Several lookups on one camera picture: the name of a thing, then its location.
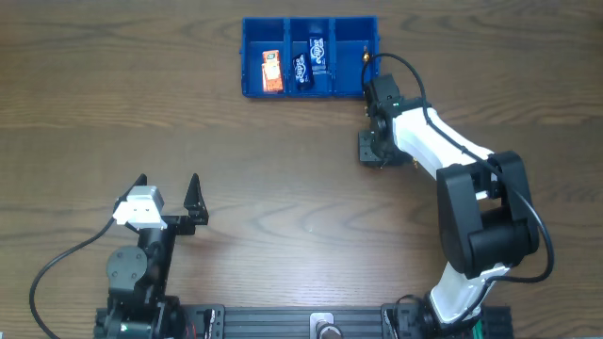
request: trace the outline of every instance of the white plastic part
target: white plastic part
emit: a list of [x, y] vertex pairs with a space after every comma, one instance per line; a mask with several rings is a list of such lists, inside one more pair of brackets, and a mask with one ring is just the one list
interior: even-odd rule
[[[492, 151], [467, 140], [446, 125], [438, 117], [435, 109], [428, 108], [427, 113], [433, 124], [442, 132], [480, 158], [487, 159], [488, 155], [492, 153]], [[393, 119], [393, 123], [396, 146], [415, 158], [432, 175], [433, 179], [435, 179], [435, 172], [439, 169], [452, 164], [468, 165], [475, 162], [472, 157], [463, 154], [427, 124], [422, 107], [403, 112]], [[486, 198], [486, 192], [477, 193], [476, 198], [478, 200]]]
[[156, 186], [134, 186], [125, 202], [113, 213], [118, 225], [129, 223], [137, 229], [168, 227], [161, 218], [163, 199]]
[[[475, 302], [486, 279], [505, 275], [508, 271], [509, 268], [503, 264], [496, 264], [492, 269], [483, 271], [479, 277], [468, 280], [464, 274], [457, 272], [447, 263], [442, 279], [430, 292], [430, 302], [440, 323], [449, 324], [456, 321], [461, 313]], [[494, 283], [490, 285], [484, 297], [492, 286]], [[465, 319], [478, 315], [480, 311], [481, 305]]]

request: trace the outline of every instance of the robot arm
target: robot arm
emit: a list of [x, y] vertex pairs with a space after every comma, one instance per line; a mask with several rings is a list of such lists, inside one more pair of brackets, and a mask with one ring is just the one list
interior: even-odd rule
[[[367, 165], [399, 165], [410, 158], [437, 182], [440, 240], [448, 264], [428, 296], [430, 336], [444, 336], [472, 327], [481, 314], [486, 279], [506, 274], [523, 257], [538, 249], [538, 233], [525, 205], [508, 194], [504, 183], [475, 159], [437, 133], [425, 119], [422, 100], [405, 99], [391, 74], [365, 85], [370, 131], [359, 135], [359, 155]], [[493, 153], [447, 126], [433, 108], [431, 123], [451, 139], [513, 179], [513, 188], [530, 202], [521, 158]], [[498, 208], [481, 211], [480, 199], [498, 199]], [[471, 312], [471, 305], [478, 302]]]

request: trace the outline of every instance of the wooden table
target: wooden table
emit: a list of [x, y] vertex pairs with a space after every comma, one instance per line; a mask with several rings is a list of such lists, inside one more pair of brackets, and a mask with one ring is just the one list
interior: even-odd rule
[[[516, 337], [603, 334], [603, 6], [599, 1], [5, 1], [0, 4], [0, 331], [41, 338], [29, 285], [95, 234], [144, 172], [180, 213], [199, 173], [209, 227], [180, 238], [169, 293], [227, 306], [381, 305], [439, 280], [435, 183], [364, 168], [353, 100], [240, 94], [244, 16], [380, 17], [382, 51], [408, 58], [444, 121], [515, 150], [557, 252], [551, 278], [500, 283]], [[391, 61], [403, 93], [410, 74]], [[135, 234], [113, 227], [42, 279], [61, 337], [88, 338], [105, 264]], [[534, 275], [544, 249], [514, 275]]]

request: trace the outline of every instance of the wood grain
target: wood grain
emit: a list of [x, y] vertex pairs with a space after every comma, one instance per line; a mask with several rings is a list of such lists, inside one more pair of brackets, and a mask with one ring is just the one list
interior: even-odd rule
[[[553, 236], [536, 285], [497, 285], [518, 338], [603, 335], [603, 7], [599, 1], [4, 1], [0, 3], [0, 331], [42, 338], [38, 270], [104, 224], [141, 173], [181, 211], [199, 173], [210, 224], [178, 239], [169, 293], [228, 306], [380, 305], [434, 286], [446, 259], [434, 182], [367, 169], [353, 100], [240, 95], [244, 16], [380, 18], [462, 134], [515, 150]], [[383, 62], [401, 90], [416, 84]], [[58, 335], [91, 337], [108, 234], [50, 270], [37, 301]], [[543, 269], [539, 251], [513, 270]]]

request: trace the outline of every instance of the black cable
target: black cable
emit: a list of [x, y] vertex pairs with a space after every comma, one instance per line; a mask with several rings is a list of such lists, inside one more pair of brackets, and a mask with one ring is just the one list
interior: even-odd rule
[[60, 255], [58, 255], [55, 259], [51, 260], [48, 264], [46, 264], [38, 273], [38, 275], [36, 276], [36, 278], [34, 279], [34, 282], [31, 283], [31, 288], [29, 289], [29, 309], [31, 310], [31, 314], [34, 316], [34, 319], [36, 319], [36, 322], [38, 323], [38, 325], [40, 326], [40, 328], [44, 331], [44, 333], [46, 333], [46, 335], [48, 335], [50, 338], [52, 339], [59, 339], [58, 336], [56, 334], [54, 334], [52, 331], [50, 331], [50, 329], [48, 328], [48, 326], [46, 326], [46, 324], [44, 324], [44, 322], [41, 320], [40, 314], [38, 313], [38, 310], [36, 309], [36, 301], [35, 301], [35, 296], [36, 296], [36, 288], [38, 287], [38, 283], [40, 282], [41, 277], [44, 275], [44, 273], [46, 273], [52, 266], [56, 265], [59, 261], [65, 259], [68, 255], [72, 254], [73, 252], [80, 250], [84, 247], [86, 247], [87, 245], [91, 244], [92, 242], [94, 242], [96, 239], [100, 238], [101, 236], [103, 236], [103, 234], [106, 233], [106, 231], [109, 229], [109, 227], [111, 227], [111, 225], [113, 224], [113, 221], [115, 221], [114, 218], [111, 218], [105, 225], [105, 227], [95, 236], [93, 236], [92, 238], [84, 241], [83, 243], [76, 245], [68, 250], [65, 250], [64, 252], [62, 252]]
[[418, 88], [421, 92], [421, 102], [422, 102], [422, 106], [423, 106], [423, 116], [425, 117], [425, 121], [427, 122], [427, 124], [441, 137], [443, 137], [446, 141], [448, 141], [450, 144], [452, 144], [452, 146], [456, 147], [457, 149], [459, 149], [462, 153], [465, 153], [467, 155], [469, 155], [470, 157], [472, 157], [477, 163], [479, 163], [481, 166], [483, 166], [484, 168], [486, 168], [487, 170], [489, 170], [491, 173], [493, 173], [494, 175], [496, 175], [496, 177], [498, 178], [498, 180], [501, 183], [504, 183], [508, 190], [510, 190], [513, 194], [515, 194], [519, 200], [521, 200], [522, 203], [524, 203], [526, 205], [526, 207], [530, 210], [531, 214], [533, 215], [534, 219], [536, 220], [536, 222], [538, 223], [538, 229], [540, 230], [540, 233], [543, 236], [543, 239], [545, 240], [545, 246], [546, 246], [546, 268], [545, 271], [543, 273], [541, 273], [540, 275], [536, 276], [536, 277], [506, 277], [506, 276], [496, 276], [496, 277], [490, 277], [488, 279], [485, 280], [485, 283], [480, 291], [480, 294], [478, 295], [478, 298], [461, 314], [461, 316], [458, 317], [458, 320], [455, 321], [454, 323], [452, 323], [451, 325], [455, 325], [461, 321], [463, 321], [468, 315], [470, 315], [483, 301], [483, 299], [485, 298], [486, 293], [488, 292], [488, 288], [490, 287], [490, 285], [492, 285], [493, 282], [509, 282], [509, 283], [539, 283], [541, 281], [543, 281], [544, 279], [548, 278], [548, 276], [550, 275], [550, 273], [553, 271], [553, 266], [555, 265], [555, 251], [553, 250], [553, 243], [550, 239], [550, 234], [548, 233], [548, 229], [545, 226], [545, 223], [542, 221], [542, 219], [540, 218], [540, 216], [538, 215], [538, 213], [536, 212], [536, 210], [534, 209], [534, 207], [531, 205], [531, 203], [528, 202], [528, 200], [526, 200], [526, 198], [519, 193], [519, 191], [517, 191], [517, 189], [514, 187], [514, 185], [507, 181], [505, 176], [502, 174], [502, 172], [500, 172], [500, 170], [498, 170], [497, 168], [495, 168], [494, 166], [492, 166], [490, 163], [488, 163], [487, 161], [483, 160], [482, 158], [480, 158], [479, 156], [477, 156], [476, 154], [472, 153], [471, 151], [469, 151], [465, 146], [461, 145], [460, 143], [458, 143], [456, 140], [454, 140], [452, 137], [450, 137], [449, 135], [447, 135], [446, 133], [444, 133], [444, 131], [442, 131], [440, 128], [438, 128], [433, 122], [432, 119], [429, 117], [428, 114], [428, 110], [427, 110], [427, 95], [425, 94], [425, 86], [423, 85], [423, 81], [421, 80], [421, 77], [418, 75], [418, 72], [415, 70], [415, 68], [405, 59], [403, 59], [400, 56], [396, 56], [394, 54], [391, 53], [379, 53], [377, 55], [371, 56], [370, 59], [368, 60], [368, 62], [365, 63], [365, 66], [362, 69], [362, 74], [360, 77], [360, 81], [361, 81], [361, 88], [364, 90], [365, 87], [365, 71], [367, 70], [368, 64], [370, 64], [371, 62], [374, 61], [375, 58], [377, 57], [391, 57], [394, 58], [395, 60], [401, 62], [402, 64], [404, 64], [404, 66], [406, 66], [408, 68], [408, 70], [413, 74], [413, 76], [415, 77], [416, 83], [418, 84]]

